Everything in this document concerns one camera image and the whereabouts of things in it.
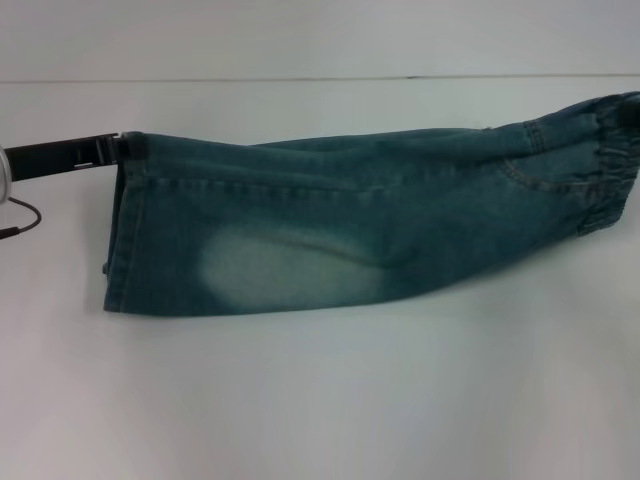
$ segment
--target black cord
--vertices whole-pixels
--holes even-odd
[[[29,205],[27,202],[23,202],[22,200],[17,200],[13,197],[9,197],[9,201],[12,203],[15,203],[16,205],[20,205],[21,207],[25,207],[31,210],[33,213],[36,214],[36,220],[33,223],[23,228],[10,227],[10,228],[0,229],[0,239],[13,237],[14,235],[18,235],[19,233],[27,232],[32,228],[35,228],[42,221],[42,214],[33,205]]]
[[[27,232],[27,231],[31,230],[32,228],[37,227],[37,226],[38,226],[38,224],[42,221],[42,214],[41,214],[41,213],[40,213],[40,211],[39,211],[36,207],[34,207],[33,205],[29,205],[27,202],[23,202],[22,200],[15,199],[15,198],[13,198],[13,197],[9,197],[9,201],[10,201],[10,202],[13,202],[13,203],[15,203],[15,204],[17,204],[17,205],[20,205],[20,206],[22,206],[22,207],[28,208],[29,210],[31,210],[33,213],[35,213],[35,214],[36,214],[36,220],[35,220],[35,222],[31,223],[30,225],[27,225],[27,226],[26,226],[26,227],[24,227],[24,228],[19,228],[20,233],[22,233],[22,232]]]

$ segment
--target denim pant leg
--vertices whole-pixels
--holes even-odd
[[[424,293],[614,223],[637,95],[492,130],[236,146],[128,134],[105,309],[227,315]]]

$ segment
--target white surface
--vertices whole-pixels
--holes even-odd
[[[6,146],[140,129],[233,142],[524,120],[633,79],[2,85]],[[102,312],[114,170],[15,184],[0,242],[0,478],[631,480],[640,195],[614,228],[393,304]],[[3,226],[29,212],[0,209]]]
[[[637,0],[3,0],[0,80],[640,73]]]

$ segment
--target elastic cuff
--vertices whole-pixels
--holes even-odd
[[[579,228],[580,235],[610,227],[620,219],[640,167],[640,95],[611,100],[603,98],[596,106],[600,126],[596,154],[602,168],[600,200]]]

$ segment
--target blue denim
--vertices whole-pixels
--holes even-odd
[[[106,310],[344,307],[419,295],[614,224],[640,165],[640,94],[486,130],[126,139]]]

